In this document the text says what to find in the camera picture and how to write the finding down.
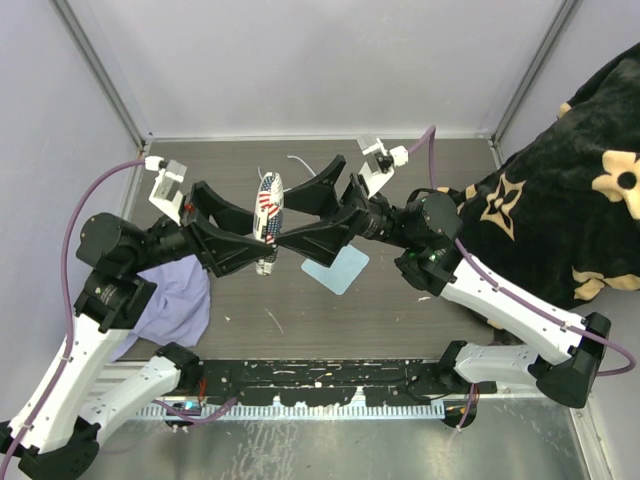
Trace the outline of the flag print glasses case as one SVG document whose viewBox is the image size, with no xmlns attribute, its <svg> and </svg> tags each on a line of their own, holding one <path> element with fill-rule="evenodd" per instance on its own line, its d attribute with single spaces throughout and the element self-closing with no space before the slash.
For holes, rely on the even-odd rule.
<svg viewBox="0 0 640 480">
<path fill-rule="evenodd" d="M 256 273 L 268 276 L 277 260 L 276 240 L 284 218 L 284 188 L 281 176 L 267 172 L 261 179 L 254 209 L 254 238 L 270 248 L 270 254 L 256 261 Z"/>
</svg>

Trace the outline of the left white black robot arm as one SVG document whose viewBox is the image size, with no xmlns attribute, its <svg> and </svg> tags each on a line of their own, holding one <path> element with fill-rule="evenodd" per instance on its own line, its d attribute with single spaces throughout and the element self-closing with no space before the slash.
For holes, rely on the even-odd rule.
<svg viewBox="0 0 640 480">
<path fill-rule="evenodd" d="M 141 272 L 195 256 L 218 276 L 234 273 L 272 251 L 253 238 L 253 227 L 253 213 L 204 182 L 147 230 L 111 213 L 90 217 L 76 256 L 91 273 L 77 300 L 65 304 L 68 330 L 56 359 L 20 413 L 1 425 L 4 459 L 18 458 L 30 479 L 77 479 L 138 409 L 171 391 L 194 393 L 200 359 L 171 342 L 119 388 L 95 403 L 87 400 L 156 291 Z"/>
</svg>

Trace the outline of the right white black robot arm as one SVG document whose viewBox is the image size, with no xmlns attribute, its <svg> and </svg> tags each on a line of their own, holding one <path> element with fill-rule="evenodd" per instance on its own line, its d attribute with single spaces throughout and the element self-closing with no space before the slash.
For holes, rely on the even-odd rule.
<svg viewBox="0 0 640 480">
<path fill-rule="evenodd" d="M 444 390 L 459 394 L 483 382 L 521 384 L 561 405 L 584 407 L 608 346 L 610 320 L 561 310 L 490 271 L 463 248 L 462 221 L 445 193 L 419 188 L 396 207 L 363 167 L 338 195 L 335 183 L 345 165 L 338 155 L 315 177 L 285 190 L 286 208 L 319 220 L 280 234 L 277 244 L 326 267 L 356 236 L 403 249 L 394 263 L 414 289 L 493 320 L 522 342 L 451 342 L 438 362 Z"/>
</svg>

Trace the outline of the light blue cleaning cloth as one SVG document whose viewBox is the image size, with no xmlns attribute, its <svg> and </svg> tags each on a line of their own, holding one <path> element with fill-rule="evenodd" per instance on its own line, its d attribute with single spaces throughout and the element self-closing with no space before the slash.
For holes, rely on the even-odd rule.
<svg viewBox="0 0 640 480">
<path fill-rule="evenodd" d="M 352 245 L 343 247 L 330 267 L 310 259 L 301 270 L 335 295 L 343 295 L 368 265 L 370 258 Z"/>
</svg>

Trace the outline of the lavender crumpled cloth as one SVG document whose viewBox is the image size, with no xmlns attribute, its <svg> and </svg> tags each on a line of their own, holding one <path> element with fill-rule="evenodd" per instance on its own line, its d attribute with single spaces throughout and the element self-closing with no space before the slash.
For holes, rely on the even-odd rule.
<svg viewBox="0 0 640 480">
<path fill-rule="evenodd" d="M 148 269 L 139 276 L 155 283 L 156 290 L 132 331 L 111 355 L 111 362 L 139 339 L 160 346 L 175 342 L 194 347 L 209 325 L 209 275 L 194 255 Z"/>
</svg>

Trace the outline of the black floral plush blanket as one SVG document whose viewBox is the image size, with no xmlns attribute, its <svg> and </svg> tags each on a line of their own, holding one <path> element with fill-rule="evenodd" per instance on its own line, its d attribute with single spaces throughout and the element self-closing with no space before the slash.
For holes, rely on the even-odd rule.
<svg viewBox="0 0 640 480">
<path fill-rule="evenodd" d="M 639 48 L 614 57 L 556 120 L 463 190 L 459 238 L 486 267 L 563 309 L 639 288 Z"/>
</svg>

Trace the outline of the black paint-splattered base plate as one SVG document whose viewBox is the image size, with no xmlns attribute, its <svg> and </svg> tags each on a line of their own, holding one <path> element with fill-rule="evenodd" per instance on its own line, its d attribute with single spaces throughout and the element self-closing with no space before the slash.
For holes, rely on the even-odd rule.
<svg viewBox="0 0 640 480">
<path fill-rule="evenodd" d="M 447 395 L 465 394 L 434 361 L 383 360 L 205 360 L 174 394 L 201 395 L 244 406 L 286 407 L 349 404 L 358 392 L 367 407 L 429 405 Z"/>
</svg>

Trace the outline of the left aluminium frame post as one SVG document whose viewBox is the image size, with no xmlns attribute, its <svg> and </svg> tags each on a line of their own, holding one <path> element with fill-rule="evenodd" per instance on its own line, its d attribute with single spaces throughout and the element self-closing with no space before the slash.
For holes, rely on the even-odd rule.
<svg viewBox="0 0 640 480">
<path fill-rule="evenodd" d="M 50 4 L 134 144 L 148 146 L 153 134 L 90 6 L 79 1 Z"/>
</svg>

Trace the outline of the aluminium frame post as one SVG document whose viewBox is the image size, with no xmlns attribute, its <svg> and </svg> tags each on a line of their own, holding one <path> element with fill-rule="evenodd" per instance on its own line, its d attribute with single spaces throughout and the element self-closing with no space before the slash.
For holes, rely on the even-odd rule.
<svg viewBox="0 0 640 480">
<path fill-rule="evenodd" d="M 50 4 L 134 144 L 148 146 L 153 134 L 90 6 L 79 1 Z"/>
<path fill-rule="evenodd" d="M 501 140 L 514 120 L 517 111 L 555 49 L 562 32 L 566 29 L 581 4 L 581 0 L 562 0 L 560 2 L 549 26 L 545 29 L 534 50 L 533 57 L 527 63 L 504 113 L 500 117 L 494 132 L 489 137 L 489 145 L 492 148 L 496 149 L 501 144 Z"/>
</svg>

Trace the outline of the right aluminium frame post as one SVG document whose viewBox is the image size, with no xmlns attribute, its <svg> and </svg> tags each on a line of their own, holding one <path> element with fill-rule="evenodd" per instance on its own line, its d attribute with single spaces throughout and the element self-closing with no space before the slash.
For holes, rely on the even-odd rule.
<svg viewBox="0 0 640 480">
<path fill-rule="evenodd" d="M 489 137 L 489 145 L 492 148 L 496 149 L 501 144 L 501 140 L 514 120 L 517 111 L 555 49 L 562 32 L 566 29 L 581 4 L 581 0 L 562 0 L 560 2 L 549 26 L 545 29 L 534 50 L 533 57 L 527 63 L 504 113 L 500 117 L 494 132 Z"/>
</svg>

